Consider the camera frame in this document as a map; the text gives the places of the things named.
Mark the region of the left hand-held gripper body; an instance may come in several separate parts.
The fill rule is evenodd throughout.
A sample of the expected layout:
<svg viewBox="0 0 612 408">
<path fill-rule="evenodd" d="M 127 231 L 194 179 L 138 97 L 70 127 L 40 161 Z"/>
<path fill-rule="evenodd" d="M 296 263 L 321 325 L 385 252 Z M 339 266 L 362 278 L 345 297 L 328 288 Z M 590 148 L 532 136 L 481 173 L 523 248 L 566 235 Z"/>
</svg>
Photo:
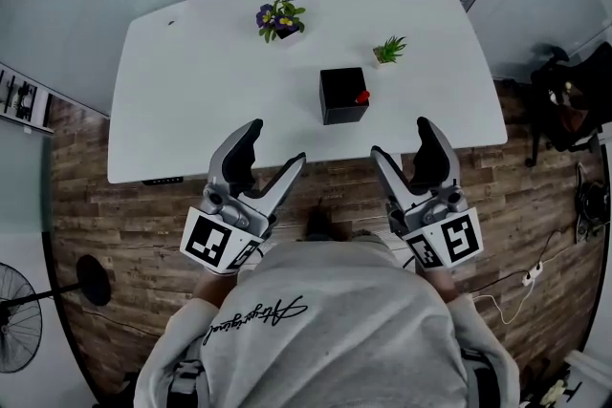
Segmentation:
<svg viewBox="0 0 612 408">
<path fill-rule="evenodd" d="M 273 214 L 262 214 L 208 184 L 200 204 L 187 212 L 180 251 L 216 275 L 234 275 L 268 240 L 275 225 Z"/>
</svg>

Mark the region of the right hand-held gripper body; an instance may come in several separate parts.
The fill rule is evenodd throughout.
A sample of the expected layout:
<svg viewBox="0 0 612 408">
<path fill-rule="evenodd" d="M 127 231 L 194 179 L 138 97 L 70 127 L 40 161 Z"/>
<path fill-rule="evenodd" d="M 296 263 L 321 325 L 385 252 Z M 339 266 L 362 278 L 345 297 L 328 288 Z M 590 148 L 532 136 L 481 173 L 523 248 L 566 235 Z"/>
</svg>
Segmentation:
<svg viewBox="0 0 612 408">
<path fill-rule="evenodd" d="M 386 208 L 391 231 L 426 271 L 454 268 L 483 251 L 477 211 L 457 185 L 406 208 L 393 201 Z"/>
</svg>

